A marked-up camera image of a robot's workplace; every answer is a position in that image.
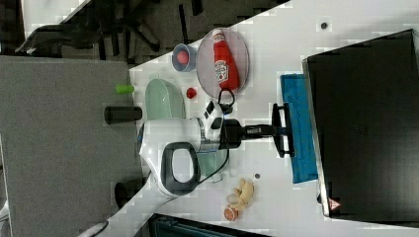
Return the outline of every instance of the ketchup label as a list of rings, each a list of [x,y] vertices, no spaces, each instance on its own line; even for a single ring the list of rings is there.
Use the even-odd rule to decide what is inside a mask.
[[[213,36],[213,43],[218,43],[222,40],[225,40],[225,37],[223,34],[217,34],[215,36]]]
[[[228,80],[228,65],[226,61],[219,60],[215,63],[215,77],[218,83]]]

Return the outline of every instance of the white table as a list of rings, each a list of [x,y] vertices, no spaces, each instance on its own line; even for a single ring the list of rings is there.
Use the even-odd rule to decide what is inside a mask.
[[[325,31],[319,27],[323,22],[329,25]],[[231,29],[244,37],[249,49],[249,83],[230,117],[242,125],[270,123],[272,104],[282,102],[277,95],[279,76],[301,72],[304,58],[410,28],[419,30],[417,0],[293,0],[241,22]],[[196,71],[176,72],[170,53],[130,71],[132,84],[141,86],[141,92],[133,96],[142,108],[145,86],[153,73],[173,82],[184,94],[189,87],[198,87],[194,100],[185,99],[189,118],[205,109],[209,97],[200,88]],[[272,236],[419,236],[419,229],[323,217],[316,202],[317,183],[293,185],[291,161],[279,158],[272,139],[247,141],[230,153],[224,181],[202,184],[190,195],[162,206],[159,213]],[[261,174],[259,180],[253,178],[256,173]],[[253,204],[238,220],[228,222],[223,218],[225,197],[240,177],[254,180]]]
[[[57,25],[70,19],[91,0],[21,0],[25,38],[45,25]]]

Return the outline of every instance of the blue cloth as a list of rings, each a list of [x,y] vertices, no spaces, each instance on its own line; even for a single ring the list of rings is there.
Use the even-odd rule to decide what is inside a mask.
[[[289,103],[293,129],[295,156],[292,158],[293,183],[316,180],[317,166],[314,153],[307,91],[303,75],[281,76],[284,103]]]

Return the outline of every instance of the red ketchup bottle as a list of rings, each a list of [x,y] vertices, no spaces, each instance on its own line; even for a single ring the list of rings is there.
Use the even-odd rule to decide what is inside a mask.
[[[228,88],[233,91],[240,87],[240,79],[234,58],[228,49],[222,30],[214,30],[212,38],[215,78],[218,80],[218,85],[221,89]]]

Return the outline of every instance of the cable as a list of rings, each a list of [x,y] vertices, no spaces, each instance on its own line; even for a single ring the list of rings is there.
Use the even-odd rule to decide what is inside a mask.
[[[0,218],[0,222],[3,222],[3,221],[8,220],[8,219],[9,219],[9,214],[4,215],[3,217]]]
[[[105,223],[105,226],[104,226],[104,227],[102,227],[102,229],[100,229],[100,230],[99,230],[98,232],[96,232],[95,234],[91,235],[90,237],[95,237],[95,236],[98,236],[98,234],[100,234],[100,233],[104,232],[104,230],[106,229],[106,227],[108,227],[108,225],[109,225],[109,221],[107,220],[107,221],[106,221],[106,223]]]
[[[231,94],[231,97],[233,98],[233,102],[228,105],[228,108],[226,108],[226,111],[227,111],[228,109],[230,109],[234,105],[234,103],[235,103],[235,97],[234,97],[233,92],[230,89],[228,89],[228,88],[227,89],[222,89],[219,92],[219,94],[218,94],[218,104],[219,105],[221,103],[221,94],[224,91],[228,91]],[[227,141],[228,140],[227,130],[226,129],[221,129],[221,130],[224,130],[224,137],[225,137],[225,140]],[[203,180],[199,181],[199,184],[202,184],[203,182],[205,182],[206,180],[208,180],[209,178],[211,178],[213,175],[215,175],[216,173],[218,173],[222,168],[224,168],[224,166],[227,164],[228,160],[230,159],[230,147],[228,145],[228,141],[225,142],[225,146],[226,146],[226,149],[227,149],[227,154],[225,155],[224,162],[221,164],[221,166],[218,169],[216,169],[210,175],[208,175],[207,177],[205,177]]]

